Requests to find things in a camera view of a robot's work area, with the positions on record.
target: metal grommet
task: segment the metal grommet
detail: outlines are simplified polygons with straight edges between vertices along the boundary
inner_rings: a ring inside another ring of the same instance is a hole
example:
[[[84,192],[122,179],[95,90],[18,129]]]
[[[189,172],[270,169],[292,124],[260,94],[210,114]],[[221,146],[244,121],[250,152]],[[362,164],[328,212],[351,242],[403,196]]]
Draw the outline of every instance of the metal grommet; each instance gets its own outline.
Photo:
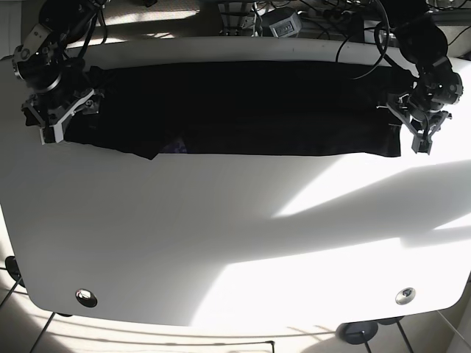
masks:
[[[402,289],[397,295],[396,295],[396,303],[399,305],[406,305],[412,302],[415,298],[416,291],[413,288],[406,288]]]

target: black fabric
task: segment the black fabric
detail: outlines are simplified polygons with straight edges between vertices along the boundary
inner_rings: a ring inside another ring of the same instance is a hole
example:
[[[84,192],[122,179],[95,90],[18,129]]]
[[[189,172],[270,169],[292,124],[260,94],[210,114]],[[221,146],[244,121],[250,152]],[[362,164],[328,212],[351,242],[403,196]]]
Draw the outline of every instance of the black fabric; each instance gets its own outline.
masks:
[[[411,77],[363,65],[318,62],[185,63],[102,71],[100,115],[77,114],[75,143],[154,158],[183,139],[188,153],[400,156],[399,121],[377,109]]]

